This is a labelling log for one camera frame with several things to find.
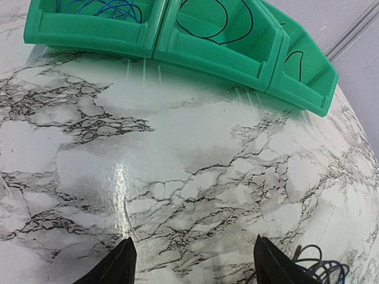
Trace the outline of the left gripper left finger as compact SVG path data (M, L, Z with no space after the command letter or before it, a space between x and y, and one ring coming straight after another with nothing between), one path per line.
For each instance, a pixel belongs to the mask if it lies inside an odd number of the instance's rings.
M73 284L133 284L137 252L131 237L121 240L92 270Z

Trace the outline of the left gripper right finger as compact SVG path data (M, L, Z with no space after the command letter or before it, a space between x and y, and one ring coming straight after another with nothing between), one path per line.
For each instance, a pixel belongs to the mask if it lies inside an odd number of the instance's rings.
M267 237L257 236L253 255L257 284L316 283Z

